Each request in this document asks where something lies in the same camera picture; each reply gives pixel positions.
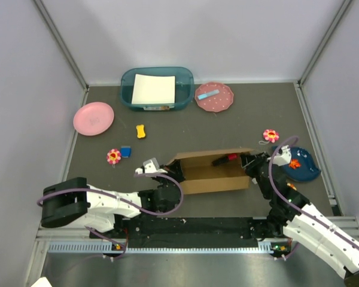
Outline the brown cardboard box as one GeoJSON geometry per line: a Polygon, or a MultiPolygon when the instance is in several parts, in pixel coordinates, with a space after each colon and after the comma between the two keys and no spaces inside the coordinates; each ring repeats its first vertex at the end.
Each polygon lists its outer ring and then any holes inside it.
{"type": "Polygon", "coordinates": [[[180,186],[186,195],[244,190],[250,186],[251,178],[241,166],[241,154],[253,152],[249,148],[181,152],[168,164],[181,163],[185,181],[180,186]],[[220,166],[212,166],[212,161],[232,153],[237,153],[238,158],[220,166]]]}

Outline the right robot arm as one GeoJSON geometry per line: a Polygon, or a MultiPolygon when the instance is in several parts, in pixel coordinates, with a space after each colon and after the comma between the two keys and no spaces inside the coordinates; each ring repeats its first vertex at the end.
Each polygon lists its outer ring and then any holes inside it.
{"type": "Polygon", "coordinates": [[[242,154],[240,158],[245,173],[269,201],[269,233],[295,240],[327,263],[345,286],[359,286],[359,241],[326,218],[287,182],[282,167],[300,167],[291,153],[242,154]]]}

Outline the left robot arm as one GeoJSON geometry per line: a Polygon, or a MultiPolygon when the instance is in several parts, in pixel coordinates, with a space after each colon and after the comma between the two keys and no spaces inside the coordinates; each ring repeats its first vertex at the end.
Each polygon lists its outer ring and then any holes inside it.
{"type": "Polygon", "coordinates": [[[41,225],[59,228],[68,225],[88,227],[117,237],[123,232],[123,221],[142,214],[161,216],[175,212],[182,204],[185,180],[180,165],[159,165],[147,160],[135,170],[136,177],[149,177],[157,188],[120,193],[96,188],[84,177],[77,177],[47,187],[37,201],[42,209],[41,225]]]}

